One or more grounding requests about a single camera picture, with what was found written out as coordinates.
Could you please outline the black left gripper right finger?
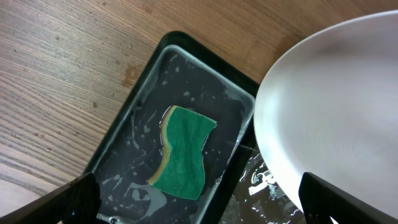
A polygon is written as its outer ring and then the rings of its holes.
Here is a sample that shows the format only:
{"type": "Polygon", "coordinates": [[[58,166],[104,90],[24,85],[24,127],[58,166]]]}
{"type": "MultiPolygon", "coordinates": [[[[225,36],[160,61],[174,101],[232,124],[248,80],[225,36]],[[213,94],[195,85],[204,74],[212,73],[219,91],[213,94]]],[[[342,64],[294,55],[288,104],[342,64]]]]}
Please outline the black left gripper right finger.
{"type": "Polygon", "coordinates": [[[397,219],[346,193],[319,176],[306,172],[298,196],[308,224],[397,223],[397,219]]]}

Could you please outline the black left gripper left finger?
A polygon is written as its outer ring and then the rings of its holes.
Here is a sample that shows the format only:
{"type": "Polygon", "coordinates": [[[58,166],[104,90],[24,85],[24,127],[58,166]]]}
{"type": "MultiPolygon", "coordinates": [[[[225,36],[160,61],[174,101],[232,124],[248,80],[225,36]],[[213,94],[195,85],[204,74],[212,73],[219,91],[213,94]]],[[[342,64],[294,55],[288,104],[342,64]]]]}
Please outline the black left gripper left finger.
{"type": "Polygon", "coordinates": [[[64,186],[1,218],[1,223],[101,223],[100,187],[92,173],[83,174],[64,186]]]}

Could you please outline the white plate front blue stain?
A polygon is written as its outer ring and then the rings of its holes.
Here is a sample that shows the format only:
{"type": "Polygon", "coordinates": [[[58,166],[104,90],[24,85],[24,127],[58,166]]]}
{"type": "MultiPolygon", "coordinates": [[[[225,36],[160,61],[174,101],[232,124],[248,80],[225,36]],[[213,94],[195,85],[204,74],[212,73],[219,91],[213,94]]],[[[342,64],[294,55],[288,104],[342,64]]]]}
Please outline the white plate front blue stain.
{"type": "Polygon", "coordinates": [[[397,216],[397,11],[345,21],[276,61],[256,95],[261,156],[288,198],[311,172],[397,216]]]}

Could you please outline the green yellow sponge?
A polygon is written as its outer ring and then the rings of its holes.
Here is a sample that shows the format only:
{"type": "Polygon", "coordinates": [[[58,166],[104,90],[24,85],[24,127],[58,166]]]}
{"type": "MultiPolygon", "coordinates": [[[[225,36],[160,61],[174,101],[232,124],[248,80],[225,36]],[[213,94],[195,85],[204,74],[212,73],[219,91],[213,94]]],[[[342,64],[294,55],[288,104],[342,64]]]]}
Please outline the green yellow sponge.
{"type": "Polygon", "coordinates": [[[169,195],[197,200],[205,185],[202,150],[217,122],[173,105],[160,122],[162,159],[148,184],[169,195]]]}

